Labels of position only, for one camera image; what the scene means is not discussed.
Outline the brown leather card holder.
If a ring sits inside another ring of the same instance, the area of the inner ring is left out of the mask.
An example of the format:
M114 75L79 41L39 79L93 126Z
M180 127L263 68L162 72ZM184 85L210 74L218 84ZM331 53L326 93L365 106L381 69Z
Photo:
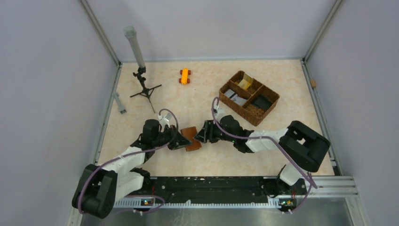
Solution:
M202 147L201 143L200 143L198 140L194 139L194 137L195 137L195 135L196 135L197 133L198 133L198 132L197 132L197 128L196 128L195 126L194 126L194 127L187 127L187 128L181 129L181 134L182 134L186 139L188 139L189 141L191 141L191 144L185 147L185 150L186 150L187 152L196 151L196 150L199 150L199 149Z

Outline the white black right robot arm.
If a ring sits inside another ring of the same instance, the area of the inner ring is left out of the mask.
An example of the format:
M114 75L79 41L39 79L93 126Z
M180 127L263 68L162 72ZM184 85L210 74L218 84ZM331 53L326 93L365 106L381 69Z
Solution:
M205 121L194 139L202 143L229 141L241 153L280 150L289 160L276 181L276 188L282 194L290 193L300 178L316 187L311 174L319 170L331 146L327 138L300 121L292 121L279 130L254 131L242 128L231 115L218 122Z

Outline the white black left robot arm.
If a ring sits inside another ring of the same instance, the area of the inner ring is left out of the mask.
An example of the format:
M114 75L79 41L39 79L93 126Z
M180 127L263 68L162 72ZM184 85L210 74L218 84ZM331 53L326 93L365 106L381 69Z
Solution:
M72 207L80 213L105 218L115 202L137 191L146 194L151 182L138 167L161 148L176 150L191 145L174 125L156 119L146 120L138 139L121 155L100 166L89 164L83 170L72 198Z

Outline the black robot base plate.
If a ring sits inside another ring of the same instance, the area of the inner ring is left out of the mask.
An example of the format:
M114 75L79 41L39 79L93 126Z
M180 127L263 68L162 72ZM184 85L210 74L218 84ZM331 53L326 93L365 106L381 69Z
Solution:
M304 179L288 186L276 177L151 177L130 195L156 195L166 203L244 204L266 203L307 193Z

